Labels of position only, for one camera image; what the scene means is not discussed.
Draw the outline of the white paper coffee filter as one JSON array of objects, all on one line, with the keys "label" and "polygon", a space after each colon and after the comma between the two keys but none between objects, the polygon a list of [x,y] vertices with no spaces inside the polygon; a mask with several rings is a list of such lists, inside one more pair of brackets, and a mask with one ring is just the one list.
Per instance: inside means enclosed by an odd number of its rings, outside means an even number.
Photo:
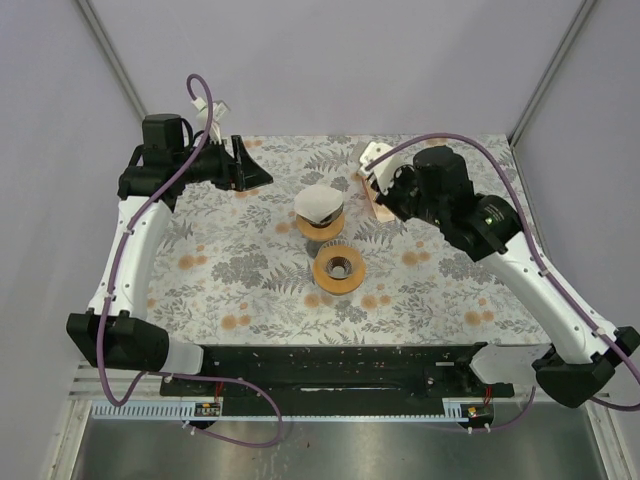
[{"label": "white paper coffee filter", "polygon": [[313,206],[323,202],[344,203],[343,194],[341,191],[326,185],[311,185],[295,196],[294,211],[297,215],[309,222]]}]

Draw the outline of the clear glass dripper cone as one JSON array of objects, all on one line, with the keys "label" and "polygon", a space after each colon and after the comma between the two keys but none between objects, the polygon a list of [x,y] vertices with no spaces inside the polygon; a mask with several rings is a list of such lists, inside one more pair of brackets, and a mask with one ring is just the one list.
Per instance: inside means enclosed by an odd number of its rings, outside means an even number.
[{"label": "clear glass dripper cone", "polygon": [[311,209],[309,223],[317,228],[326,228],[343,213],[344,203],[323,202]]}]

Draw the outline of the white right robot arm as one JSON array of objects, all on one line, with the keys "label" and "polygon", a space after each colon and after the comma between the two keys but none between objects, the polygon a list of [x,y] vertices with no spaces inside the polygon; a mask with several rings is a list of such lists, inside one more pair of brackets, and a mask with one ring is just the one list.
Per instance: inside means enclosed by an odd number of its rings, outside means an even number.
[{"label": "white right robot arm", "polygon": [[477,194],[465,159],[447,146],[424,149],[412,163],[384,159],[362,165],[376,203],[402,221],[436,226],[454,248],[491,272],[516,296],[550,339],[532,347],[486,345],[455,371],[469,396],[490,384],[540,387],[559,404],[577,408],[613,378],[639,346],[632,327],[596,318],[587,303],[544,263],[524,220],[503,198]]}]

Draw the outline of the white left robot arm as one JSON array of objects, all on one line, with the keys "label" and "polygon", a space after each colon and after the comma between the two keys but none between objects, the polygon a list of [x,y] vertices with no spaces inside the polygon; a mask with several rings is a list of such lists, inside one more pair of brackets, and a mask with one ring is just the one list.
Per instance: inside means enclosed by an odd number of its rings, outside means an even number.
[{"label": "white left robot arm", "polygon": [[99,286],[83,313],[69,315],[66,330],[93,367],[182,374],[192,393],[217,382],[202,347],[173,340],[147,322],[147,291],[159,247],[177,200],[192,183],[245,192],[272,183],[239,135],[213,142],[177,114],[154,114],[141,124],[137,146],[119,178],[116,234]]}]

